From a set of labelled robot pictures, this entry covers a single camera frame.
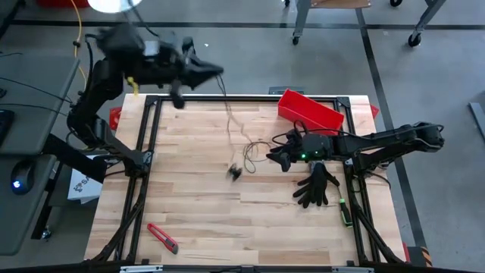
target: concrete floor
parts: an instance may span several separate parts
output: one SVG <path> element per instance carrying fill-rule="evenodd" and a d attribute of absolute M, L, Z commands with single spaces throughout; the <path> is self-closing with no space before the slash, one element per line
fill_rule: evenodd
<path fill-rule="evenodd" d="M 372 1 L 363 10 L 368 24 L 416 24 L 424 1 L 405 2 L 398 9 L 387 0 Z M 294 3 L 283 10 L 279 0 L 147 0 L 139 11 L 150 22 L 293 23 Z M 485 2 L 448 0 L 431 24 L 485 24 Z M 121 20 L 94 11 L 82 12 L 85 21 Z M 39 10 L 29 5 L 18 19 L 74 21 L 72 10 Z M 314 10 L 309 23 L 356 24 L 353 10 Z M 268 93 L 270 86 L 305 86 L 309 94 L 367 95 L 379 107 L 360 30 L 307 29 L 300 44 L 291 44 L 292 29 L 285 28 L 155 28 L 173 30 L 181 39 L 193 36 L 203 60 L 225 68 L 228 93 Z M 0 51 L 72 55 L 76 27 L 11 26 L 0 41 Z M 94 33 L 95 27 L 84 28 Z M 143 38 L 151 39 L 140 29 Z M 404 157 L 428 249 L 436 267 L 483 271 L 485 269 L 485 142 L 467 107 L 482 101 L 485 90 L 485 31 L 428 30 L 416 49 L 406 45 L 408 30 L 369 30 L 371 46 L 394 126 L 429 121 L 443 124 L 445 147 L 437 154 L 414 153 Z M 95 59 L 101 58 L 95 50 Z M 87 67 L 87 51 L 80 53 Z M 83 87 L 78 74 L 70 96 Z M 144 93 L 156 93 L 154 87 Z M 218 93 L 215 82 L 195 93 Z M 120 106 L 123 98 L 109 102 L 99 112 Z M 383 118 L 377 129 L 385 130 Z M 54 132 L 67 133 L 60 117 Z M 402 239 L 414 245 L 399 182 L 388 171 Z M 78 262 L 83 259 L 94 210 L 67 207 L 52 217 L 56 233 L 49 242 L 26 240 L 17 256 L 0 257 L 0 268 Z"/>

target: wooden tabletop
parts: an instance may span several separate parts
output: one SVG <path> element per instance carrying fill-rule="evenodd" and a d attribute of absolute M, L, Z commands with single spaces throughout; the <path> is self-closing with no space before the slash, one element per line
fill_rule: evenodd
<path fill-rule="evenodd" d="M 349 98 L 356 133 L 375 132 L 368 97 Z M 127 95 L 124 100 L 116 137 L 132 149 L 136 145 L 144 101 L 144 95 Z M 270 142 L 272 136 L 293 127 L 291 122 L 277 117 L 274 102 L 231 102 L 230 105 L 252 141 Z M 137 261 L 150 259 L 151 264 L 164 265 L 357 262 L 354 234 L 342 223 L 335 186 L 329 184 L 327 188 L 328 206 L 312 204 L 303 209 L 292 194 L 297 189 L 296 182 L 309 176 L 305 163 L 293 164 L 283 173 L 275 162 L 256 162 L 254 174 L 244 171 L 239 180 L 232 182 L 226 178 L 227 169 L 233 162 L 243 166 L 242 150 L 248 140 L 232 122 L 230 135 L 236 150 L 233 154 L 226 134 L 224 103 L 187 102 L 185 109 L 176 110 L 166 102 L 161 109 Z M 267 151 L 265 145 L 259 145 L 254 158 L 264 159 Z M 340 190 L 348 200 L 343 164 L 327 162 L 326 166 L 341 182 Z M 109 172 L 122 168 L 115 166 Z M 404 259 L 390 189 L 380 178 L 368 178 L 366 182 L 375 228 L 395 254 Z M 127 185 L 128 178 L 122 174 L 105 180 L 86 259 L 98 254 L 120 225 Z M 148 223 L 156 224 L 179 243 L 177 255 L 148 232 Z M 125 255 L 130 237 L 129 231 Z M 363 227 L 362 237 L 371 258 Z"/>

